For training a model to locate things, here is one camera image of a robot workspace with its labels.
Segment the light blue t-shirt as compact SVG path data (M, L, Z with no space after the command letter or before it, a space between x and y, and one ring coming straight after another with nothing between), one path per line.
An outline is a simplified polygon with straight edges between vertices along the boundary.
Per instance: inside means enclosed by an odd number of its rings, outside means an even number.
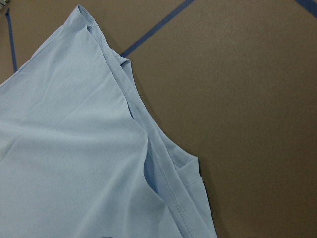
M82 6L0 86L3 238L214 238L199 161Z

